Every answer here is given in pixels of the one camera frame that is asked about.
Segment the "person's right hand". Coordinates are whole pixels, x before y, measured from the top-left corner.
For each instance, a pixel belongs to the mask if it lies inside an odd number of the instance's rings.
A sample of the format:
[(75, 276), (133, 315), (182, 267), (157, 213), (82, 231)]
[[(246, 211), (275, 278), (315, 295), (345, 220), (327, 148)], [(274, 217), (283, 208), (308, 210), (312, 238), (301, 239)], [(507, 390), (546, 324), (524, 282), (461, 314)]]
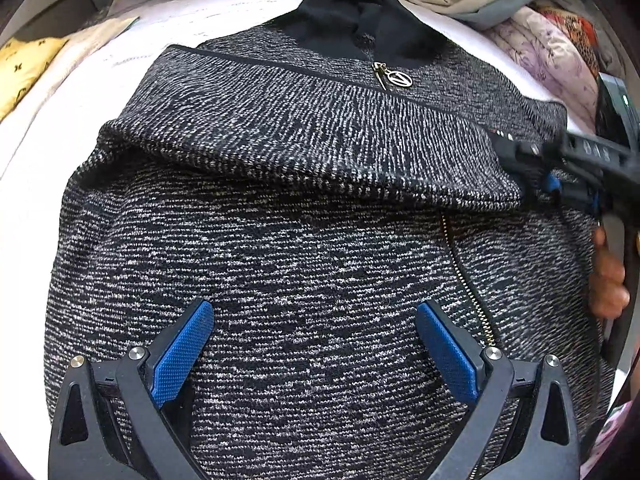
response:
[(623, 263), (608, 249), (605, 230), (598, 226), (592, 236), (593, 270), (589, 278), (589, 307), (601, 320), (617, 320), (630, 303), (624, 286)]

